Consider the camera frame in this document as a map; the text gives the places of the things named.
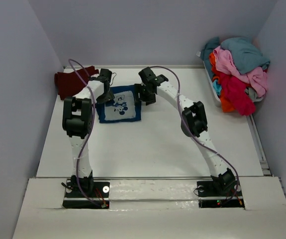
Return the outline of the navy blue t shirt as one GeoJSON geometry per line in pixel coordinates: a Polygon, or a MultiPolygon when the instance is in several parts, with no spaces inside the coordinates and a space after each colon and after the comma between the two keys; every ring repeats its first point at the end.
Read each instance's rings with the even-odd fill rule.
{"type": "Polygon", "coordinates": [[[115,98],[96,105],[99,123],[141,121],[141,103],[135,103],[134,85],[111,87],[115,98]]]}

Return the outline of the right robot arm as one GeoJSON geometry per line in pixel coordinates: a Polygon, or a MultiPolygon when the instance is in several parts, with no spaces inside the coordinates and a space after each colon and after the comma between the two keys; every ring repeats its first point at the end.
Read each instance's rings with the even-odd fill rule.
{"type": "Polygon", "coordinates": [[[208,122],[204,104],[194,102],[181,94],[181,83],[177,74],[163,66],[152,66],[142,69],[138,73],[141,83],[135,84],[135,102],[145,102],[146,105],[154,104],[156,96],[170,103],[181,118],[181,129],[200,150],[209,168],[213,191],[217,195],[229,194],[232,198],[239,187],[239,175],[235,167],[217,152],[208,132],[208,122]],[[153,68],[161,68],[171,72],[178,86],[174,87],[169,79],[156,75],[153,68]]]}

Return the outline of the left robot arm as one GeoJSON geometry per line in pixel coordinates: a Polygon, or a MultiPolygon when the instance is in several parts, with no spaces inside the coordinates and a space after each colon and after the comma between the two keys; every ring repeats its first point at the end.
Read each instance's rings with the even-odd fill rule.
{"type": "Polygon", "coordinates": [[[88,142],[95,121],[95,107],[114,99],[111,80],[112,72],[102,68],[98,76],[89,77],[82,90],[64,99],[62,127],[69,138],[73,159],[73,173],[66,186],[84,197],[94,190],[88,142]]]}

